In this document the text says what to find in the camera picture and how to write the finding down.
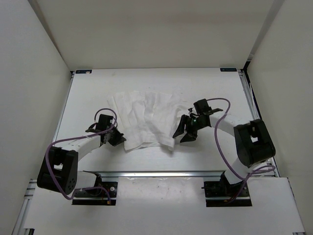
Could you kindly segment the white fabric skirt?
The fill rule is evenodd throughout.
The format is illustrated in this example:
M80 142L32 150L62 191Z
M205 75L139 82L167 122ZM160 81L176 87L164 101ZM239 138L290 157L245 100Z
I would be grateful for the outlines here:
M187 113L186 102L177 94L120 92L107 100L117 113L127 152L148 147L175 148L173 134L180 117Z

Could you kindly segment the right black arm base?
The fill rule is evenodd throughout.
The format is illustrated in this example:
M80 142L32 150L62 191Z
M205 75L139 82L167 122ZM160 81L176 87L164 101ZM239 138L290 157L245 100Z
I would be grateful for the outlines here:
M204 181L202 189L207 208L252 206L247 183L230 184L224 173L219 181Z

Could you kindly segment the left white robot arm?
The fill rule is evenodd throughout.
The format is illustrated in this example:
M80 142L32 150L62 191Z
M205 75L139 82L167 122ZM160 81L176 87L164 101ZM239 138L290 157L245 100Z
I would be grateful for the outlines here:
M69 194L86 190L97 196L102 192L98 175L78 170L79 161L87 154L109 143L117 146L126 141L124 134L111 122L96 122L86 130L87 136L56 141L46 150L38 177L37 186L61 193L66 199Z

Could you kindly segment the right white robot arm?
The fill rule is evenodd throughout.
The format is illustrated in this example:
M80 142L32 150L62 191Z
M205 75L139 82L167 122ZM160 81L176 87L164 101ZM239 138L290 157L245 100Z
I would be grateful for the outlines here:
M225 180L220 182L222 194L230 196L238 188L237 183L245 181L249 176L264 174L274 170L271 166L260 166L263 162L275 156L276 150L268 133L265 123L260 119L248 121L246 119L223 113L220 108L198 114L182 115L173 138L184 134L180 142L195 141L198 131L214 128L214 138L220 155L228 169L222 174ZM218 130L234 137L237 159L230 164L218 140Z

